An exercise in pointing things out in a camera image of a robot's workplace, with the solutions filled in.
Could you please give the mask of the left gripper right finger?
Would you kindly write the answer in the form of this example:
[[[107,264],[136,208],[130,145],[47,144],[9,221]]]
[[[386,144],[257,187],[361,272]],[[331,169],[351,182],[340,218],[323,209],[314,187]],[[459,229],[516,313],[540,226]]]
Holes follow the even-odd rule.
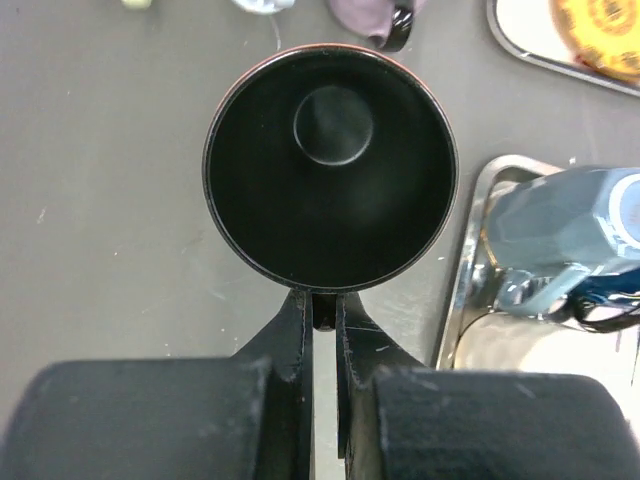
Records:
[[[434,370],[355,293],[336,301],[338,455],[350,479],[635,479],[607,390],[577,375]]]

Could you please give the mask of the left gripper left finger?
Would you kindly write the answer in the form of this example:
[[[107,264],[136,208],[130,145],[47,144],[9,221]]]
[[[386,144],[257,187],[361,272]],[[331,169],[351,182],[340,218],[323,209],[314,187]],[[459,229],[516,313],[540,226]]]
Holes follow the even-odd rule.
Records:
[[[1,441],[5,479],[309,479],[312,298],[222,358],[53,364]]]

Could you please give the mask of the brown striped cup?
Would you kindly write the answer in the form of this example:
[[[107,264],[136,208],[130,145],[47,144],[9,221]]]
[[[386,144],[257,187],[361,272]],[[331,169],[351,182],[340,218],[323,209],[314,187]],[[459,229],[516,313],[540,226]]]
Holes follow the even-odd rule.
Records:
[[[282,51],[226,92],[202,159],[206,204],[234,253],[290,289],[339,295],[413,266],[457,194],[450,123],[428,86],[373,50]]]

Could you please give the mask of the purple mug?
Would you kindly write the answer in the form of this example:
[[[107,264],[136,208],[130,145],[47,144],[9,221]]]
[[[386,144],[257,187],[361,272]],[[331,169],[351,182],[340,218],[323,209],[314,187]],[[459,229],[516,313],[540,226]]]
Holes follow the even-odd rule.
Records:
[[[399,52],[427,0],[329,0],[334,18],[350,32],[384,52]]]

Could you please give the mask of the light blue white mug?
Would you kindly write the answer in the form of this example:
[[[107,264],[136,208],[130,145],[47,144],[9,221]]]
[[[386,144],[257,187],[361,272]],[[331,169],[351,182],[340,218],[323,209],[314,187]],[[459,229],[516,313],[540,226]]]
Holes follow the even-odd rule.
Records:
[[[242,10],[256,15],[274,15],[291,8],[295,0],[233,0]]]

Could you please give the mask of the green mug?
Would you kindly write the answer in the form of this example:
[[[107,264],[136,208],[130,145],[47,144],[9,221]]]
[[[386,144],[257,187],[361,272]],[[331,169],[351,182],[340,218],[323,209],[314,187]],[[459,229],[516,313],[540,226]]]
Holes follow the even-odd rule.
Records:
[[[121,3],[130,10],[146,10],[151,6],[152,0],[122,0]]]

